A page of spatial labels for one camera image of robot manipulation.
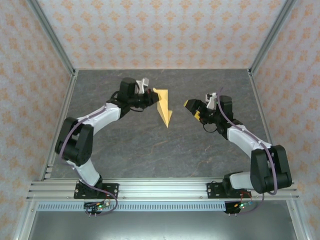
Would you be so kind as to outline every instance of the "patterned wallpaper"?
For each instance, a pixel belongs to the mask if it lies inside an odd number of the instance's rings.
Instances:
[[[294,7],[254,80],[273,139],[287,150],[319,237],[320,4],[298,0]]]
[[[48,154],[70,76],[26,0],[0,1],[0,239]]]
[[[80,69],[249,68],[285,0],[40,0]]]

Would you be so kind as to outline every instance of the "folded yellow paper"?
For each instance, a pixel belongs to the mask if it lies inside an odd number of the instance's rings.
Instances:
[[[168,89],[153,89],[158,94],[159,101],[157,102],[157,110],[164,121],[167,128],[169,128],[169,121],[172,115],[172,110],[168,109]]]

